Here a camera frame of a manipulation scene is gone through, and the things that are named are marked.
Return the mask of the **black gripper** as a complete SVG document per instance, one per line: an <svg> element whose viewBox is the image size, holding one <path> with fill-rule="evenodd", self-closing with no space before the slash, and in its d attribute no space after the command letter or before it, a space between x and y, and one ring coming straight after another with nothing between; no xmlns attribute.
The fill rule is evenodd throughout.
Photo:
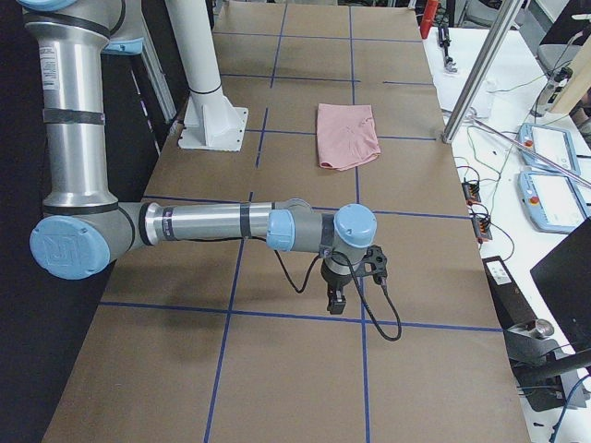
<svg viewBox="0 0 591 443"><path fill-rule="evenodd" d="M370 276L376 284L386 284L387 258L378 245L369 246L357 263L353 263L345 253L333 250L323 259L320 273L327 283L327 311L331 315L341 315L346 307L344 287L354 278Z"/></svg>

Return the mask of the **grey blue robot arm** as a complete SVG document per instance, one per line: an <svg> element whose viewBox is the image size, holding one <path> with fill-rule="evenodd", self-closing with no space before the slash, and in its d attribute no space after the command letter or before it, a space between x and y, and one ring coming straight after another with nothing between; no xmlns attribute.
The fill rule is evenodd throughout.
<svg viewBox="0 0 591 443"><path fill-rule="evenodd" d="M143 203L153 159L107 149L102 60L141 54L147 34L138 1L24 1L26 30L41 67L51 189L30 233L30 252L55 277L82 280L125 253L163 242L255 239L276 255L306 252L327 284L327 309L343 313L344 289L370 277L387 283L374 242L377 220L349 204L322 213L292 198L263 203L162 206Z"/></svg>

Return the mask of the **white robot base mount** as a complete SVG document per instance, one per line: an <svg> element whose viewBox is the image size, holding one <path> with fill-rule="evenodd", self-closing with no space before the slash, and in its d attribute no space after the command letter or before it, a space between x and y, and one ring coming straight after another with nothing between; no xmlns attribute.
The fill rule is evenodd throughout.
<svg viewBox="0 0 591 443"><path fill-rule="evenodd" d="M224 95L206 3L174 0L166 7L189 88L179 147L241 150L248 109L233 106Z"/></svg>

